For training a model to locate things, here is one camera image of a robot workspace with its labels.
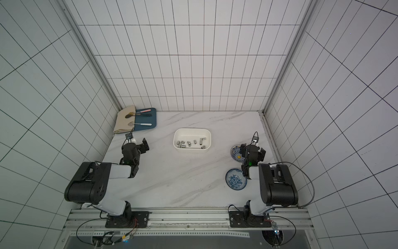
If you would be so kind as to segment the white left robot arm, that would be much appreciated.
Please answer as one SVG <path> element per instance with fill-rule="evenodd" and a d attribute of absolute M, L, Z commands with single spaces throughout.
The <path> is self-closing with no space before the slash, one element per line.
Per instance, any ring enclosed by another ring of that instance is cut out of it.
<path fill-rule="evenodd" d="M 76 204 L 88 203 L 107 214 L 106 228 L 146 228 L 148 211 L 133 211 L 128 201 L 114 197 L 108 191 L 111 179 L 132 179 L 136 176 L 141 154 L 149 150 L 146 139 L 136 144 L 127 140 L 121 147 L 118 164 L 110 162 L 83 162 L 64 192 L 64 199 Z"/>

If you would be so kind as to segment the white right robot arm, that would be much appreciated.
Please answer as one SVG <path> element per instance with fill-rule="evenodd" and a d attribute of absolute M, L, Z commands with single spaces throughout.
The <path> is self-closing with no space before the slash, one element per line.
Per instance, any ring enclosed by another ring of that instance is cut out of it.
<path fill-rule="evenodd" d="M 253 144 L 235 145 L 231 157 L 241 163 L 240 169 L 226 174 L 226 183 L 233 190 L 243 190 L 250 179 L 259 181 L 260 197 L 249 200 L 242 210 L 229 211 L 232 228 L 272 228 L 277 224 L 268 214 L 279 208 L 298 204 L 298 193 L 288 166 L 283 163 L 264 164 L 266 151 Z"/>

